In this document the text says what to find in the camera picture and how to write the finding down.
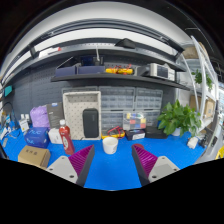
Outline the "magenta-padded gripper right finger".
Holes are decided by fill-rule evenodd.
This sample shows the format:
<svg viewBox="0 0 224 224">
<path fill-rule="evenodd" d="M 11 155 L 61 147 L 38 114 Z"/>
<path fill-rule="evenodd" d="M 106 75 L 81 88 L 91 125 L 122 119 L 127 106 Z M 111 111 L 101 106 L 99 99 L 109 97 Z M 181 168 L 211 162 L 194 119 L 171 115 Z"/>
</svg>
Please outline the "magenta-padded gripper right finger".
<svg viewBox="0 0 224 224">
<path fill-rule="evenodd" d="M 136 144 L 132 146 L 132 157 L 142 186 L 179 171 L 166 156 L 157 157 Z"/>
</svg>

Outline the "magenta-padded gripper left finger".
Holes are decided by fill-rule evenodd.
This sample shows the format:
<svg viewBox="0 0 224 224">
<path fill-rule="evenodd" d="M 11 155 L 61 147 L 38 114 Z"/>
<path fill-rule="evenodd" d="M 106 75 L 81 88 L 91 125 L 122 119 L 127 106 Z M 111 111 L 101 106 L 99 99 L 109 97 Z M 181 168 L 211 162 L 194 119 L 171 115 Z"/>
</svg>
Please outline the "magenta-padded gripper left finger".
<svg viewBox="0 0 224 224">
<path fill-rule="evenodd" d="M 95 148 L 93 145 L 90 145 L 69 157 L 59 157 L 47 168 L 47 171 L 83 187 L 94 155 Z"/>
</svg>

